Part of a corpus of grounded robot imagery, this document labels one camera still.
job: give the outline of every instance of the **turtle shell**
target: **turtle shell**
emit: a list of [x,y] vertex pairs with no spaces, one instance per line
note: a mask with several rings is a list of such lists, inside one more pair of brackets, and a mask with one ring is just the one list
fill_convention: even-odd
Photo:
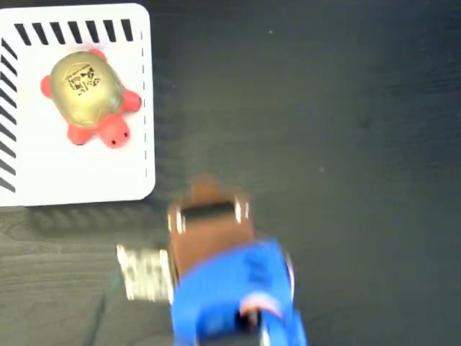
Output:
[[62,58],[50,74],[51,97],[68,123],[94,128],[121,110],[123,85],[112,67],[90,52]]

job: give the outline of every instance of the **blue toy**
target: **blue toy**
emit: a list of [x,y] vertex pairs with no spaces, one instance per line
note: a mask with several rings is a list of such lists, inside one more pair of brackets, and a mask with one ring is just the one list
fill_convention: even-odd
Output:
[[241,331],[241,319],[259,309],[263,345],[307,346],[293,309],[293,280],[275,240],[232,249],[190,270],[178,283],[171,319],[178,345]]
[[255,329],[262,346],[307,346],[290,260],[256,235],[244,193],[197,183],[190,200],[170,205],[168,225],[169,250],[119,245],[117,258],[128,299],[171,304],[176,346]]

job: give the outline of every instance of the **white plate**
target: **white plate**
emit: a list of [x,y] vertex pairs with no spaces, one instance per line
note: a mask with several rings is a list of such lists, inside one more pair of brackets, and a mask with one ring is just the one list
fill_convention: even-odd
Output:
[[[69,22],[76,22],[81,43]],[[92,23],[98,43],[91,38]],[[115,42],[107,23],[112,23]],[[64,44],[53,29],[57,25]],[[2,9],[0,41],[0,206],[140,200],[149,195],[156,177],[148,12],[137,4]],[[41,79],[59,59],[90,48],[100,49],[124,86],[143,99],[138,112],[124,116],[131,139],[122,148],[109,149],[98,138],[83,146],[71,144],[65,120],[40,91]]]

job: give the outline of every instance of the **dark table surface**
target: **dark table surface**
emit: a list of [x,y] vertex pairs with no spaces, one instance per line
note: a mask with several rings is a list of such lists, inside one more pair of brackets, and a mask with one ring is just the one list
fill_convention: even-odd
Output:
[[461,4],[144,5],[156,188],[0,209],[0,345],[89,346],[103,310],[95,346],[170,345],[166,307],[108,290],[115,244],[166,241],[166,205],[203,172],[248,190],[291,253],[311,345],[459,345]]

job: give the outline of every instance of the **pink turtle head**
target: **pink turtle head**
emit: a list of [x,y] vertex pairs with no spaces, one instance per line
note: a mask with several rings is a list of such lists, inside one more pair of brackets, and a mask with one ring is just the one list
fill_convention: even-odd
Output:
[[130,139],[130,129],[122,114],[113,114],[98,124],[101,141],[109,148],[119,148]]

